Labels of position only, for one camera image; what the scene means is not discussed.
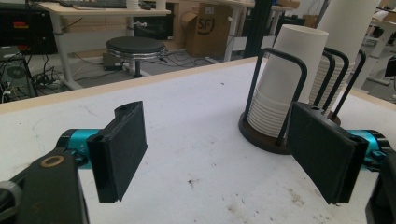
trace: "desk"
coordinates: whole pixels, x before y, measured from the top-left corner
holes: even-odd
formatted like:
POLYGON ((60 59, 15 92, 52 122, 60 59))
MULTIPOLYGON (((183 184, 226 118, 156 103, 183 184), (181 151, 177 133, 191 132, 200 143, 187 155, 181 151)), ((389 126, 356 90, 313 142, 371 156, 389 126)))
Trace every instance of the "desk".
POLYGON ((64 79, 62 82, 72 90, 81 89, 73 79, 70 63, 68 61, 67 53, 97 49, 98 44, 105 45, 105 42, 113 37, 122 35, 132 35, 134 27, 133 17, 152 17, 163 16, 170 14, 169 10, 143 10, 143 9, 127 9, 127 8, 106 8, 104 10, 77 10, 72 7, 62 7, 58 3, 40 3, 41 8, 46 9, 51 17, 55 41, 58 48, 58 53, 61 58, 61 63, 64 71, 64 79), (62 17, 104 17, 104 16, 125 16, 129 18, 127 33, 124 31, 101 31, 95 32, 94 35, 87 35, 87 33, 70 33, 65 34, 62 27, 62 17))
MULTIPOLYGON (((144 102, 148 151, 122 203, 99 204, 80 177, 92 224, 366 223, 377 175, 362 170, 349 204, 327 205, 292 156, 251 145, 238 120, 255 59, 218 63, 0 105, 0 180, 52 150, 67 129, 101 129, 119 105, 144 102)), ((352 91, 345 129, 374 129, 396 146, 396 106, 352 91)))
MULTIPOLYGON (((232 21, 230 24, 230 31, 228 34, 228 39, 227 39, 227 47, 224 53, 224 62, 228 62, 231 60, 231 54, 233 51, 236 50, 244 50, 247 40, 247 37, 238 37, 236 36, 236 26, 238 22, 240 21, 240 15, 241 15, 241 10, 246 7, 254 7, 254 2, 244 2, 244 1, 236 1, 236 0, 213 0, 216 3, 222 4, 222 5, 228 5, 233 9, 233 16, 232 16, 232 21)), ((292 7, 280 7, 280 6, 271 6, 271 15, 268 20, 268 24, 266 26, 270 26, 270 36, 265 36, 262 42, 262 48, 271 48, 274 44, 275 41, 275 32, 276 32, 276 27, 277 27, 277 22, 279 21, 280 15, 288 10, 293 10, 292 7)))
POLYGON ((378 74, 375 72, 375 66, 378 65, 381 54, 383 53, 385 46, 388 44, 390 37, 394 32, 396 32, 396 23, 391 21, 373 21, 372 24, 378 25, 384 30, 384 33, 379 37, 373 51, 367 57, 367 61, 353 85, 358 89, 361 89, 367 78, 383 85, 389 85, 389 82, 383 79, 385 71, 378 74))

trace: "cardboard box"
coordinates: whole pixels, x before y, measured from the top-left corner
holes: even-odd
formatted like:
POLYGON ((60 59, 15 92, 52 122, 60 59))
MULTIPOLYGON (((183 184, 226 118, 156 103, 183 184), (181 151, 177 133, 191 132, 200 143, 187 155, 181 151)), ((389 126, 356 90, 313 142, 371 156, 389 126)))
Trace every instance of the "cardboard box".
POLYGON ((292 8, 298 8, 300 6, 299 1, 290 1, 290 0, 276 0, 276 3, 282 7, 292 7, 292 8))
POLYGON ((229 6, 201 3, 198 14, 182 18, 187 24, 186 52, 191 57, 223 55, 233 10, 229 6))
POLYGON ((388 15, 384 18, 383 21, 396 22, 396 13, 393 13, 393 12, 388 13, 388 15))
POLYGON ((316 15, 303 15, 303 19, 305 19, 304 26, 316 28, 318 16, 316 15))

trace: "floor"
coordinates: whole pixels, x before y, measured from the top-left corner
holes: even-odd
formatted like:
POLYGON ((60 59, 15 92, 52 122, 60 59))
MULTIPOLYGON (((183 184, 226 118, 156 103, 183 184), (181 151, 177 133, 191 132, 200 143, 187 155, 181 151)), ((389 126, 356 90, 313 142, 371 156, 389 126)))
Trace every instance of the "floor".
MULTIPOLYGON (((370 46, 365 47, 365 50, 370 51, 370 46)), ((241 58, 241 56, 234 55, 233 58, 238 59, 241 58)), ((218 62, 222 61, 221 57, 215 58, 215 60, 218 62)), ((71 55, 70 62, 72 71, 74 71, 75 80, 84 88, 134 78, 133 75, 129 74, 127 71, 104 70, 102 57, 83 59, 79 58, 77 55, 71 55)), ((163 61, 158 59, 145 61, 142 62, 141 67, 145 72, 155 76, 196 66, 205 66, 212 63, 212 60, 192 58, 184 50, 174 50, 169 51, 163 61)), ((46 79, 47 81, 42 81, 38 86, 37 90, 39 95, 70 91, 66 86, 60 85, 59 81, 57 81, 59 80, 58 76, 62 73, 58 55, 54 54, 48 57, 34 55, 29 62, 29 68, 32 75, 37 80, 42 77, 48 77, 46 79)), ((367 80, 362 89, 367 91, 370 95, 396 104, 396 99, 394 98, 396 94, 395 80, 393 77, 388 78, 388 80, 390 81, 388 86, 367 80)))

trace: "black stool seat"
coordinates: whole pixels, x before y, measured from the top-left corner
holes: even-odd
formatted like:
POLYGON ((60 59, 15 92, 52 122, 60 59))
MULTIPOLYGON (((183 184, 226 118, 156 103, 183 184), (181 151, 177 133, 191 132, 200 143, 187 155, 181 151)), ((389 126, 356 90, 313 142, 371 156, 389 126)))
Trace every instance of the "black stool seat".
POLYGON ((106 42, 108 49, 126 54, 150 54, 165 49, 163 42, 140 36, 122 36, 106 42))
POLYGON ((162 58, 165 54, 165 44, 156 39, 140 36, 122 36, 106 42, 107 52, 122 59, 134 60, 135 77, 140 75, 140 61, 152 58, 162 58))

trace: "electronics device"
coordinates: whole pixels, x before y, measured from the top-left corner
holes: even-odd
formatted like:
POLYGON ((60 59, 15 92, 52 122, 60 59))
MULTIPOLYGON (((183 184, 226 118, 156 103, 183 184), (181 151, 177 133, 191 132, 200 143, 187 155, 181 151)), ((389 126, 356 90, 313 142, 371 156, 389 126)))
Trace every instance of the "electronics device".
POLYGON ((0 47, 1 103, 37 96, 29 67, 16 46, 0 47))

